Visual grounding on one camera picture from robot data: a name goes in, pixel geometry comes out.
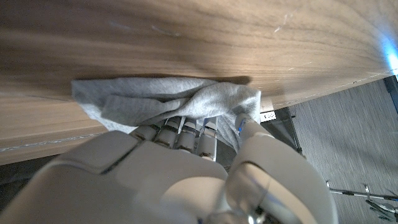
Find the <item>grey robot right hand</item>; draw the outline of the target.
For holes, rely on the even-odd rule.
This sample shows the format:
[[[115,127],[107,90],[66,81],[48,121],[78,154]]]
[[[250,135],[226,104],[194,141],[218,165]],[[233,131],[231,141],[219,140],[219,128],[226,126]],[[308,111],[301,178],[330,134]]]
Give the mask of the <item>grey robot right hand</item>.
[[[216,120],[195,145],[179,118],[111,131],[41,168],[2,223],[337,223],[321,175],[246,114],[229,169],[215,160]]]

